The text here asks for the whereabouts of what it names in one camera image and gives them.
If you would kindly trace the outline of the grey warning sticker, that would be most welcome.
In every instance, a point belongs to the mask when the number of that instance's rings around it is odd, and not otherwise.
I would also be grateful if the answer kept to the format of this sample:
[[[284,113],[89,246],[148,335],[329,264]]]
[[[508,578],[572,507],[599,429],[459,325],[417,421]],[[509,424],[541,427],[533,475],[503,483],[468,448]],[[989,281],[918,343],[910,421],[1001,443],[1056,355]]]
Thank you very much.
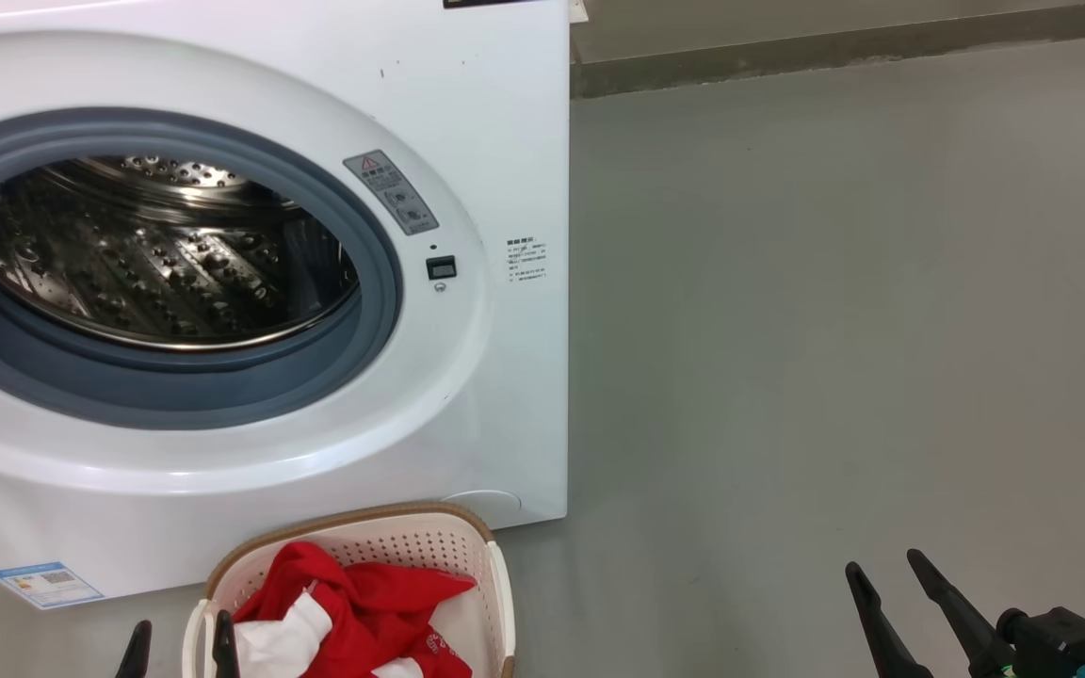
[[[441,227],[425,199],[383,151],[363,152],[344,159],[344,164],[374,194],[405,235],[425,234]]]

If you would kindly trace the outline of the blue energy label sticker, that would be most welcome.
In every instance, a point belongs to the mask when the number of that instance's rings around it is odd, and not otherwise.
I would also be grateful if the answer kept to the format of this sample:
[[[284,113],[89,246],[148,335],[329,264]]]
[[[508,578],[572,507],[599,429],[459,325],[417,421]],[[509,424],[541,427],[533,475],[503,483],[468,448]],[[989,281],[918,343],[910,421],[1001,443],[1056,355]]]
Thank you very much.
[[[61,562],[0,570],[0,583],[41,610],[90,604],[106,598]]]

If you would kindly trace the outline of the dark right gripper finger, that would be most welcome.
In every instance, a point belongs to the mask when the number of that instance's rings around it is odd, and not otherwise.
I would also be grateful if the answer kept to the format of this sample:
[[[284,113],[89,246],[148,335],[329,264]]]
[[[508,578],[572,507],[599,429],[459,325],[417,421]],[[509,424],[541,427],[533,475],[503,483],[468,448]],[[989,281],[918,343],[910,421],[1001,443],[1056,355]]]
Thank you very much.
[[[1013,648],[999,638],[959,589],[918,549],[909,549],[910,568],[926,596],[939,605],[968,661],[970,678],[1013,678]]]
[[[933,674],[918,664],[901,642],[899,634],[883,612],[882,597],[861,566],[855,561],[848,562],[845,575],[877,678],[933,678]]]

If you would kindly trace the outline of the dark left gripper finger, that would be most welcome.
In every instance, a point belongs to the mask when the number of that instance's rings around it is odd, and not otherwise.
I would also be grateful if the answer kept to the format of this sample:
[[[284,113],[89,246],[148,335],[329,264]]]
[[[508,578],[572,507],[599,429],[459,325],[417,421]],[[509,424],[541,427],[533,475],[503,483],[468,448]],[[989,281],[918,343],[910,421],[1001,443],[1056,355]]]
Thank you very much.
[[[214,678],[240,678],[235,627],[228,610],[217,613],[210,660],[215,666]]]
[[[115,678],[146,678],[154,626],[150,621],[139,621],[126,644]]]

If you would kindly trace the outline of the grey rubber door gasket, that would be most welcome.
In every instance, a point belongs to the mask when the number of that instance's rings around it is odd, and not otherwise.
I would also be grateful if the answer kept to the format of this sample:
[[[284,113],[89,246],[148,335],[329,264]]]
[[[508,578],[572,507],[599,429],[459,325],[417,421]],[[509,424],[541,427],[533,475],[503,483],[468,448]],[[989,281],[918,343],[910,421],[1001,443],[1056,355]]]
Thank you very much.
[[[343,245],[359,278],[357,295],[284,340],[165,351],[58,325],[0,287],[0,412],[12,398],[113,428],[237,428],[334,395],[387,347],[403,305],[400,254],[375,212],[314,159],[182,113],[82,107],[0,121],[0,182],[58,159],[105,155],[202,159],[293,199]]]

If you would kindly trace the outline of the cream perforated laundry basket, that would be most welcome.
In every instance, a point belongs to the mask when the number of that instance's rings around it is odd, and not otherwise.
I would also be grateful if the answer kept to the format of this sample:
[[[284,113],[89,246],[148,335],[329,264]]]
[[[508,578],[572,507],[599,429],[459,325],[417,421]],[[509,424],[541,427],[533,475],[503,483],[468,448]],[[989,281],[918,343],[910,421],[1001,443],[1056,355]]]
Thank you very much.
[[[475,514],[447,502],[380,506],[301,521],[250,538],[212,571],[205,596],[186,621],[182,678],[215,678],[210,640],[220,612],[235,612],[263,583],[285,543],[317,543],[341,566],[359,562],[439,568],[475,586],[444,602],[431,619],[474,678],[512,678],[516,626],[510,575],[494,532]]]

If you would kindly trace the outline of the steel washer drum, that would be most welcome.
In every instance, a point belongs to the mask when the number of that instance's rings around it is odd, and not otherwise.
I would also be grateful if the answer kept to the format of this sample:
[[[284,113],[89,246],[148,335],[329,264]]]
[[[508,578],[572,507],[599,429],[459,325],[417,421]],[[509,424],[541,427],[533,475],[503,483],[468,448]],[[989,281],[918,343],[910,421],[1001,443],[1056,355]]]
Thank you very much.
[[[0,287],[129,347],[254,347],[357,295],[336,236],[267,186],[202,159],[58,159],[0,182]]]

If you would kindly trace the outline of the white front-load washing machine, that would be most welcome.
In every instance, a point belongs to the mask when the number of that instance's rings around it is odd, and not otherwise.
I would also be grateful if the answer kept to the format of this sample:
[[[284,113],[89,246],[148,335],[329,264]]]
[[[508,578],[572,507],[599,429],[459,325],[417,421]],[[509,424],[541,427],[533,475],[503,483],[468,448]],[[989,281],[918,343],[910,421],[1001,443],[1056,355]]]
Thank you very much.
[[[61,562],[113,598],[367,507],[564,516],[567,57],[564,0],[0,0],[0,121],[143,108],[284,143],[375,212],[404,283],[376,361],[288,415],[113,428],[7,399],[0,570]],[[345,167],[374,150],[438,229],[405,235]],[[431,282],[435,256],[458,276]]]

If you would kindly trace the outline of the red and white garment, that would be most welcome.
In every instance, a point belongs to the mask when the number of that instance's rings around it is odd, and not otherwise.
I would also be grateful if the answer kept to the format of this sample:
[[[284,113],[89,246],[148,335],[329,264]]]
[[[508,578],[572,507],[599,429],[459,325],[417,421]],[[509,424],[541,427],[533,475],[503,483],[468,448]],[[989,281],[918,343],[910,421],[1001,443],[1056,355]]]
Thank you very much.
[[[469,576],[379,562],[340,565],[288,543],[233,612],[238,678],[473,678],[431,625]]]

